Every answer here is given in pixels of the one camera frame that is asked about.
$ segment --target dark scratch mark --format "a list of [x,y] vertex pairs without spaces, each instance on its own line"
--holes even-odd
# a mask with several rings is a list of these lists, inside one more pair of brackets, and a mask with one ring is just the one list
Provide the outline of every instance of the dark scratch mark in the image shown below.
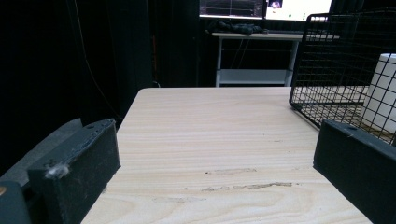
[[201,191],[218,191],[218,190],[230,190],[230,188],[229,188],[229,187],[223,186],[223,187],[221,187],[221,188],[212,188],[212,187],[209,187],[209,188],[206,188],[206,189],[201,189]]
[[265,189],[272,186],[280,186],[280,187],[291,187],[291,183],[282,183],[275,182],[270,184],[262,184],[262,185],[245,185],[245,186],[233,186],[234,189]]

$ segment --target dark background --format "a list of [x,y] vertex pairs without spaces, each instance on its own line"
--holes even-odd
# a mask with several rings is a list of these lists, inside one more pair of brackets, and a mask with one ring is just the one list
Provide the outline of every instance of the dark background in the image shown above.
[[[385,0],[332,4],[333,11],[360,7],[394,6]],[[0,0],[0,175],[71,119],[114,118],[120,127],[137,92],[153,81],[214,87],[217,39],[205,33],[210,22],[199,19],[199,0]],[[225,55],[224,66],[232,58]],[[283,66],[265,55],[251,64],[253,58],[238,66]]]

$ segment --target desk shelf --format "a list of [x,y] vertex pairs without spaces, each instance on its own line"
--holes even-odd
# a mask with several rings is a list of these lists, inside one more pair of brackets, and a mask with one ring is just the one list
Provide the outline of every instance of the desk shelf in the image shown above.
[[[216,74],[216,87],[221,84],[276,84],[290,86],[291,77],[293,74],[294,61],[297,54],[299,42],[302,35],[267,35],[267,34],[253,34],[253,35],[240,35],[240,34],[223,34],[214,33],[213,36],[219,38],[218,49],[218,64]],[[287,52],[289,57],[289,64],[284,69],[223,69],[222,68],[222,52],[228,50],[223,48],[223,40],[263,40],[263,41],[291,41],[290,50],[275,50],[270,49],[263,51],[271,51],[276,53]]]
[[284,85],[288,70],[221,69],[219,84]]

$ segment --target white desk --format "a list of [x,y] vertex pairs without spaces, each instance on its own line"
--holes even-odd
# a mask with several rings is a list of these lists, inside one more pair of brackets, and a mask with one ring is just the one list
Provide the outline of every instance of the white desk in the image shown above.
[[370,223],[313,167],[290,88],[147,89],[83,223]]
[[[229,33],[213,33],[212,35],[217,36],[219,38],[216,87],[219,87],[220,84],[284,84],[285,86],[290,86],[298,45],[299,42],[302,40],[303,35],[286,35],[286,34],[241,35],[241,34],[229,34]],[[291,41],[292,47],[289,58],[289,66],[285,70],[221,69],[222,41],[224,39]]]

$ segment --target wooden table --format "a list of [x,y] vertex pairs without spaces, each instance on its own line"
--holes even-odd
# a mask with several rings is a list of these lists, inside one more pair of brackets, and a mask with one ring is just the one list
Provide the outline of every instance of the wooden table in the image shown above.
[[83,223],[368,223],[312,167],[318,129],[290,88],[147,89],[122,167]]

